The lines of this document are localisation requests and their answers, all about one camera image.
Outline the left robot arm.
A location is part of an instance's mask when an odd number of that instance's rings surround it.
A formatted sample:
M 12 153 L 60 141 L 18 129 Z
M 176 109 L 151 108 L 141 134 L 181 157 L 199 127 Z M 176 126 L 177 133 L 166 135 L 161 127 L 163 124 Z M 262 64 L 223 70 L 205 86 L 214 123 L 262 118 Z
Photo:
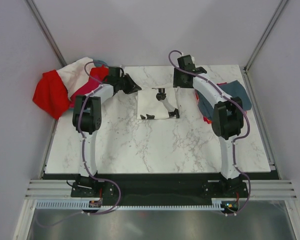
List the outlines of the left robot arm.
M 97 177 L 96 138 L 102 124 L 102 104 L 122 91 L 126 95 L 136 93 L 142 88 L 121 67 L 110 66 L 108 74 L 99 85 L 89 93 L 75 97 L 72 124 L 81 135 L 79 174 L 93 180 Z

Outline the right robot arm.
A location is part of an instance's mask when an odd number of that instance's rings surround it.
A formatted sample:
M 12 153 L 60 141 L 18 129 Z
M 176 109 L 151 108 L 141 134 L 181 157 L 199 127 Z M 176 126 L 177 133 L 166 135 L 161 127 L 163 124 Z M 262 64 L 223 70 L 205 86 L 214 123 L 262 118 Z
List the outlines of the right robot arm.
M 178 65 L 173 63 L 171 53 L 180 54 Z M 244 120 L 249 123 L 242 99 L 231 96 L 210 80 L 203 67 L 196 67 L 191 55 L 183 55 L 178 50 L 171 53 L 168 59 L 174 67 L 173 87 L 195 89 L 213 107 L 211 127 L 219 139 L 220 173 L 225 179 L 219 184 L 219 191 L 223 196 L 230 197 L 237 191 L 237 185 L 232 179 L 241 174 L 236 163 L 236 140 L 241 138 L 239 135 L 244 127 Z

